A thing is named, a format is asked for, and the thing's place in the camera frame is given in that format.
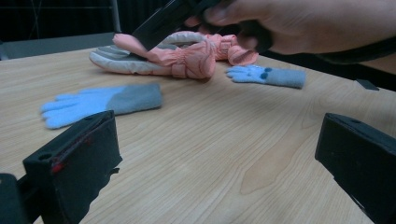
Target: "black object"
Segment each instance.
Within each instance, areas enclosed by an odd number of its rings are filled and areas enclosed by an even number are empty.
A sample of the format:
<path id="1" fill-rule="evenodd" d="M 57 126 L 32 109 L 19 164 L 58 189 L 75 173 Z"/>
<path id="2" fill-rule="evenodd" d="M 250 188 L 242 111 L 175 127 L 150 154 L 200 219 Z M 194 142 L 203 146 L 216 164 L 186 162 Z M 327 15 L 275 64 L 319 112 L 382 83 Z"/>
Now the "black object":
<path id="1" fill-rule="evenodd" d="M 379 91 L 379 88 L 371 83 L 369 80 L 356 79 L 356 81 L 359 82 L 359 84 L 361 84 L 366 90 Z"/>
<path id="2" fill-rule="evenodd" d="M 39 216 L 45 223 L 79 223 L 121 161 L 114 113 L 82 119 L 23 160 L 26 175 L 18 182 L 0 175 L 0 223 L 33 223 Z"/>
<path id="3" fill-rule="evenodd" d="M 124 1 L 112 0 L 116 33 L 132 34 L 147 50 L 153 49 L 167 36 L 178 31 L 188 17 L 197 16 L 203 19 L 204 11 L 220 2 L 220 0 L 171 0 L 166 6 L 157 9 L 137 29 L 131 30 L 128 24 L 125 24 L 129 21 L 125 21 L 120 16 L 122 10 L 120 5 Z M 217 33 L 221 29 L 208 24 L 205 20 L 202 21 L 211 33 Z M 243 21 L 239 25 L 246 35 L 254 35 L 258 38 L 259 44 L 256 48 L 258 52 L 264 52 L 272 46 L 270 33 L 257 21 Z"/>
<path id="4" fill-rule="evenodd" d="M 363 63 L 389 56 L 396 52 L 396 36 L 357 49 L 350 49 L 334 53 L 323 53 L 317 56 L 329 63 Z"/>
<path id="5" fill-rule="evenodd" d="M 374 223 L 396 223 L 396 139 L 326 114 L 315 158 Z"/>
<path id="6" fill-rule="evenodd" d="M 169 0 L 107 0 L 112 15 L 113 33 L 130 35 L 147 20 L 158 8 L 164 7 Z"/>
<path id="7" fill-rule="evenodd" d="M 1 0 L 0 21 L 6 43 L 113 31 L 108 0 Z"/>

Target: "finger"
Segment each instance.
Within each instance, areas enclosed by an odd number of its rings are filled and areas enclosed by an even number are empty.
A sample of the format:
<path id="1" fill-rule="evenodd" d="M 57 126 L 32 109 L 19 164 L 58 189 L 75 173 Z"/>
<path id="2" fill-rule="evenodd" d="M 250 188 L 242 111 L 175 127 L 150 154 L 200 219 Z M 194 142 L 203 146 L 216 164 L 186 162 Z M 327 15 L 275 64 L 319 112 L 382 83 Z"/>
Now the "finger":
<path id="1" fill-rule="evenodd" d="M 234 0 L 222 1 L 205 11 L 205 19 L 214 25 L 226 26 L 240 21 L 265 19 L 270 11 L 270 1 Z"/>
<path id="2" fill-rule="evenodd" d="M 244 48 L 249 50 L 254 50 L 256 46 L 259 44 L 259 41 L 255 36 L 246 35 L 243 31 L 239 33 L 237 36 L 238 44 Z"/>
<path id="3" fill-rule="evenodd" d="M 74 108 L 68 108 L 62 112 L 49 111 L 43 114 L 43 118 L 46 119 L 46 126 L 49 129 L 58 129 L 64 126 L 68 126 L 80 119 L 89 116 L 89 113 L 78 111 Z"/>
<path id="4" fill-rule="evenodd" d="M 203 35 L 210 35 L 210 31 L 203 25 L 198 28 L 198 32 Z"/>
<path id="5" fill-rule="evenodd" d="M 189 17 L 184 21 L 184 24 L 188 27 L 199 25 L 201 22 L 197 17 Z"/>
<path id="6" fill-rule="evenodd" d="M 66 109 L 46 111 L 46 112 L 41 114 L 41 117 L 43 119 L 50 119 L 50 118 L 54 118 L 54 117 L 63 117 L 65 110 Z"/>
<path id="7" fill-rule="evenodd" d="M 66 107 L 70 107 L 75 105 L 77 102 L 75 101 L 57 101 L 57 102 L 49 102 L 41 106 L 41 112 L 47 112 L 52 110 L 59 110 Z"/>

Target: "black device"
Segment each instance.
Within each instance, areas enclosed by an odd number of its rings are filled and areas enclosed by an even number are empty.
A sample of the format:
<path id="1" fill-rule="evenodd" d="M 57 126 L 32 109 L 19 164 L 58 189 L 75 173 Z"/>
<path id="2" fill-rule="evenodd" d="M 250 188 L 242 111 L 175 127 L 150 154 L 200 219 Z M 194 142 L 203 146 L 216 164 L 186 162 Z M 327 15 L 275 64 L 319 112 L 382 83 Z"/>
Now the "black device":
<path id="1" fill-rule="evenodd" d="M 79 223 L 121 161 L 113 111 L 80 120 L 24 159 L 21 179 L 0 174 L 0 223 Z"/>
<path id="2" fill-rule="evenodd" d="M 169 0 L 108 0 L 111 5 L 113 29 L 116 34 L 130 35 L 158 8 Z"/>
<path id="3" fill-rule="evenodd" d="M 113 21 L 116 33 L 132 35 L 140 43 L 151 50 L 170 34 L 178 31 L 184 21 L 197 16 L 210 33 L 217 33 L 222 27 L 216 27 L 205 22 L 204 11 L 213 7 L 221 0 L 171 0 L 165 6 L 159 7 L 146 21 L 137 28 L 133 27 L 131 15 L 138 13 L 138 8 L 128 6 L 129 0 L 111 0 L 113 8 Z M 247 35 L 256 36 L 259 44 L 258 52 L 264 52 L 271 48 L 272 39 L 269 31 L 264 29 L 257 21 L 242 21 L 240 28 Z"/>
<path id="4" fill-rule="evenodd" d="M 396 139 L 328 113 L 315 158 L 374 223 L 396 223 Z"/>

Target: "wooden table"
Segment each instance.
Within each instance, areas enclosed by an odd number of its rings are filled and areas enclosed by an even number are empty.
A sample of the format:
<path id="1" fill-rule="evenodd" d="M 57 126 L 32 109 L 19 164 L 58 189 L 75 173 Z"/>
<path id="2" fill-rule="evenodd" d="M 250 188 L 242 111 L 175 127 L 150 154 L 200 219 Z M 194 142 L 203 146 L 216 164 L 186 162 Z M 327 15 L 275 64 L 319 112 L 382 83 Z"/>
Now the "wooden table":
<path id="1" fill-rule="evenodd" d="M 396 92 L 302 69 L 302 90 L 233 83 L 218 63 L 208 82 L 110 74 L 91 49 L 0 62 L 0 172 L 63 132 L 39 107 L 60 93 L 158 82 L 163 107 L 116 117 L 123 162 L 82 223 L 371 223 L 314 159 L 326 112 L 396 136 Z"/>

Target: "wood grain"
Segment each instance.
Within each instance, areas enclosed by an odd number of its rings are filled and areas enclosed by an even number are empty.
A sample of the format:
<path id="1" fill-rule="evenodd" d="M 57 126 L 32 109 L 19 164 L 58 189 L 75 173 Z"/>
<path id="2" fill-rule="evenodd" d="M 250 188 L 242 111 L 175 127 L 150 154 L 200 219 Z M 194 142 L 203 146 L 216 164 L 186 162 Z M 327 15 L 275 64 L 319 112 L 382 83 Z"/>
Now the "wood grain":
<path id="1" fill-rule="evenodd" d="M 0 172 L 63 132 L 39 107 L 60 93 L 158 82 L 160 109 L 117 116 L 120 172 L 82 223 L 372 223 L 314 159 L 326 112 L 396 136 L 396 94 L 305 70 L 302 90 L 237 84 L 218 63 L 207 82 L 104 72 L 91 49 L 0 62 Z"/>

